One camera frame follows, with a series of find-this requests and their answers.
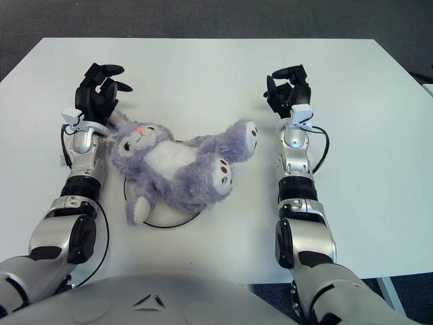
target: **plush toy foot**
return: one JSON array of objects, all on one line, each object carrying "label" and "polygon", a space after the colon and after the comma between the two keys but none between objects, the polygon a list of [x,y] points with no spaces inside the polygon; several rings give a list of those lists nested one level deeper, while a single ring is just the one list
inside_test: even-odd
[{"label": "plush toy foot", "polygon": [[256,123],[248,121],[245,128],[245,143],[249,154],[252,154],[256,149],[258,141],[258,130]]},{"label": "plush toy foot", "polygon": [[215,191],[220,195],[226,195],[231,190],[231,169],[228,162],[218,158],[212,165],[212,182]]},{"label": "plush toy foot", "polygon": [[131,212],[133,213],[131,221],[134,224],[143,223],[150,213],[150,204],[144,197],[138,198]]}]

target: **white table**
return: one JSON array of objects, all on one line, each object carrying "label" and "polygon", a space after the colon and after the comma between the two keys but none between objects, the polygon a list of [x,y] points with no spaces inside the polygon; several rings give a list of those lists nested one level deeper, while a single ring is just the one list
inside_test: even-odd
[{"label": "white table", "polygon": [[[262,97],[266,75],[304,64],[315,125],[331,138],[315,175],[338,262],[362,278],[433,271],[433,98],[375,41],[331,39],[43,39],[0,84],[0,260],[28,239],[68,174],[60,166],[60,112],[93,63],[120,64],[134,88],[120,93],[131,118],[178,139],[218,133],[238,118],[260,129],[255,156],[235,168],[232,194],[172,230],[127,225],[122,177],[109,166],[101,193],[111,241],[94,279],[179,268],[237,283],[291,280],[274,257],[275,125]],[[313,165],[324,140],[312,136]],[[95,267],[104,248],[98,218]]]}]

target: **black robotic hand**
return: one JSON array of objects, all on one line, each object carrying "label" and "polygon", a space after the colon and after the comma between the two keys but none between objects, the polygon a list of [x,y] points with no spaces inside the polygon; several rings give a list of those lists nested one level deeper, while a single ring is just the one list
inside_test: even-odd
[{"label": "black robotic hand", "polygon": [[[289,79],[289,83],[277,86],[274,79]],[[305,81],[306,72],[302,65],[275,71],[267,77],[268,91],[263,94],[268,104],[281,118],[290,117],[293,105],[310,104],[311,88]]]},{"label": "black robotic hand", "polygon": [[[115,109],[118,100],[117,91],[132,91],[124,83],[111,79],[111,76],[121,74],[124,68],[113,64],[100,66],[93,63],[85,73],[85,78],[75,93],[75,108],[83,112],[84,121],[92,121],[102,125]],[[99,93],[96,87],[101,85]]]}]

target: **plush toy nose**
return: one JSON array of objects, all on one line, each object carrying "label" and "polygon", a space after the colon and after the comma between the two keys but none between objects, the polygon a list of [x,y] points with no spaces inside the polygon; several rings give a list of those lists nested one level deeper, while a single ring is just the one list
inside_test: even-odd
[{"label": "plush toy nose", "polygon": [[144,127],[136,127],[134,131],[137,133],[144,133],[144,130]]}]

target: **fluffy fur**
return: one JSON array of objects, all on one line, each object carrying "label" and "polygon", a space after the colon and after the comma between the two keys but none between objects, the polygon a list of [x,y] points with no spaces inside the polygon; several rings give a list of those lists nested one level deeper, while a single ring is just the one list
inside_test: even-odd
[{"label": "fluffy fur", "polygon": [[128,179],[137,180],[135,196],[127,202],[127,219],[132,223],[147,218],[136,215],[149,210],[142,198],[150,211],[162,197],[172,207],[191,214],[223,200],[232,187],[230,164],[250,158],[258,141],[256,125],[248,120],[240,120],[218,135],[179,143],[162,125],[120,117],[127,123],[110,125],[117,130],[112,162]]}]

